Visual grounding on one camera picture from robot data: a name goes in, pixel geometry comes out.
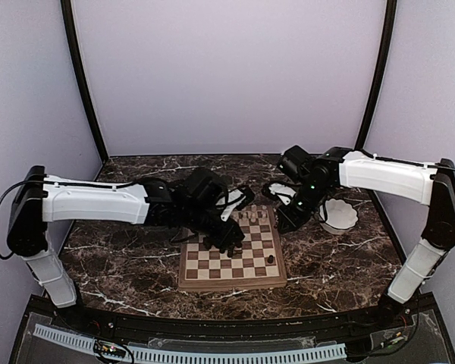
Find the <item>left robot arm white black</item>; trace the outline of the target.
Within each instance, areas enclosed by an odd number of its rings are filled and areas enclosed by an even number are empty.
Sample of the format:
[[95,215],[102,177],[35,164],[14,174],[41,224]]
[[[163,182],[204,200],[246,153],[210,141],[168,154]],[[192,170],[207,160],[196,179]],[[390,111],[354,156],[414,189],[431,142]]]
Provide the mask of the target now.
[[7,246],[25,261],[62,318],[76,331],[92,324],[80,305],[80,293],[49,242],[48,225],[56,221],[119,221],[147,227],[186,228],[202,234],[208,247],[232,253],[245,235],[231,217],[250,204],[248,186],[229,190],[215,172],[196,168],[183,180],[144,177],[131,182],[100,183],[64,179],[33,166],[11,187]]

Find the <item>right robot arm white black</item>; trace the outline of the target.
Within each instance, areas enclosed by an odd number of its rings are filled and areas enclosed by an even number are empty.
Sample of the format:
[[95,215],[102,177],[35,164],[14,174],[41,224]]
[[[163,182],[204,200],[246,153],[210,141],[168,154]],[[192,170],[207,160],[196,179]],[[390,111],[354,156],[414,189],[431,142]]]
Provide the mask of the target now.
[[419,242],[389,284],[386,299],[372,312],[372,323],[387,329],[401,316],[407,302],[455,247],[455,166],[450,159],[423,163],[385,158],[335,146],[314,157],[299,146],[289,148],[278,168],[291,183],[272,181],[265,193],[281,201],[278,230],[285,234],[302,227],[328,191],[363,188],[411,199],[428,206]]

